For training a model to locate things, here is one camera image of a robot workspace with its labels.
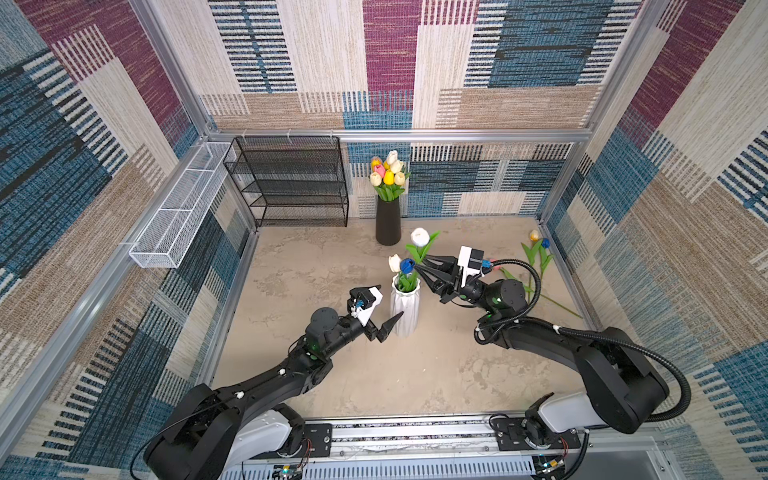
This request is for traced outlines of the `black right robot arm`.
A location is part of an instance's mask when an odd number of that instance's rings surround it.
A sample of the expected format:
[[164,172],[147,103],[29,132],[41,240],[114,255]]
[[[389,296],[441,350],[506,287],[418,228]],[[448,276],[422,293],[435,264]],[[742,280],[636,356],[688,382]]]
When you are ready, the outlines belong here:
[[482,251],[465,248],[458,257],[429,255],[415,269],[441,302],[459,298],[484,310],[474,330],[478,344],[533,353],[579,374],[582,392],[550,393],[526,410],[520,428],[534,449],[576,429],[633,434],[647,422],[675,419],[690,406],[692,391],[683,372],[623,330],[573,329],[531,316],[541,277],[527,262],[489,261]]

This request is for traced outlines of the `white ribbed ceramic vase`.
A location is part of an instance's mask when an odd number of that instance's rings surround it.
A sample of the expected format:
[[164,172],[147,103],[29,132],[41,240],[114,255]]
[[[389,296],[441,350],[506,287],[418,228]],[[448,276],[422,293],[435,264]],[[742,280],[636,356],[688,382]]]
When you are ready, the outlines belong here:
[[417,328],[419,315],[421,280],[417,280],[417,285],[410,292],[401,292],[397,289],[397,277],[392,279],[392,291],[390,295],[390,315],[395,316],[402,313],[402,316],[395,325],[393,332],[402,338],[410,336]]

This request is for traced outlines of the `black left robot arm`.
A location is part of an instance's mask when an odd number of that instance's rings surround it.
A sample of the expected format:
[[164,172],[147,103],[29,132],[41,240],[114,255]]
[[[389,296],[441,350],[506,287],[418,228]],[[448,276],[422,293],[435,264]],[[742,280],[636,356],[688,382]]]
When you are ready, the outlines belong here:
[[401,317],[397,313],[378,327],[330,307],[316,310],[281,363],[231,386],[195,386],[137,455],[159,479],[219,478],[247,423],[317,386],[333,368],[332,356],[358,337],[384,342]]

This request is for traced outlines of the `black cylindrical vase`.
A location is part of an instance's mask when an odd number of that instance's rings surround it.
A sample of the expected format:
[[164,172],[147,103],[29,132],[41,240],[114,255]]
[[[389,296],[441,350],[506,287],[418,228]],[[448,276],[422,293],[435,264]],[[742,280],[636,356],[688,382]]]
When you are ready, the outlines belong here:
[[377,198],[376,206],[376,240],[384,246],[393,246],[401,239],[401,210],[398,198],[384,201]]

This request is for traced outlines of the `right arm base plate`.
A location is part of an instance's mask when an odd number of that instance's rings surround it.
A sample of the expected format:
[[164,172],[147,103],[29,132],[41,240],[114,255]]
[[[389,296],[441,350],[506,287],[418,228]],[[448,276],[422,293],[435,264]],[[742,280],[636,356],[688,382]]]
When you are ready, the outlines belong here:
[[553,433],[543,424],[525,417],[492,415],[488,424],[500,451],[578,450],[582,441],[575,430]]

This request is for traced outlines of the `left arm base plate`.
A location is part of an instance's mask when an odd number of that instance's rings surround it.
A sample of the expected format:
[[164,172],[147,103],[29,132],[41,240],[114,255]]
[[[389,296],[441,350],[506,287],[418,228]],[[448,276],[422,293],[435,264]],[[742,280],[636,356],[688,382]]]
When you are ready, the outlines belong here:
[[333,425],[309,423],[294,427],[279,452],[288,458],[326,458],[331,454]]

